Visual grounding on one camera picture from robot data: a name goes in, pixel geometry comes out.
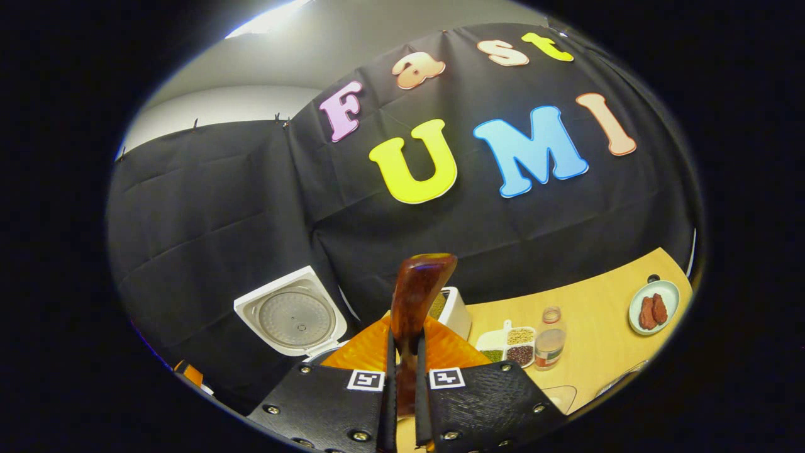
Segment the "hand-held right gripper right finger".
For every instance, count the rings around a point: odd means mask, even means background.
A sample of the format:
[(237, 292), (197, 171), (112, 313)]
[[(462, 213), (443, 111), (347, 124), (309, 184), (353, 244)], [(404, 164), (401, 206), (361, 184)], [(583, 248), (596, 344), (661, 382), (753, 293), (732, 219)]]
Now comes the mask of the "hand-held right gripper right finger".
[(428, 316), (419, 340), (415, 438), (429, 452), (525, 452), (567, 416), (514, 361), (490, 361)]

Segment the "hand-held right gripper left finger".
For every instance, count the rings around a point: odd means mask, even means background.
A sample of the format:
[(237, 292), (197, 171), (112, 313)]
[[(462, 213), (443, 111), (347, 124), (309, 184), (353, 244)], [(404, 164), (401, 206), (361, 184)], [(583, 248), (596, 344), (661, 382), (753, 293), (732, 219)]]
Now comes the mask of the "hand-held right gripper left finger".
[(395, 352), (385, 316), (294, 365), (248, 419), (296, 449), (394, 452)]

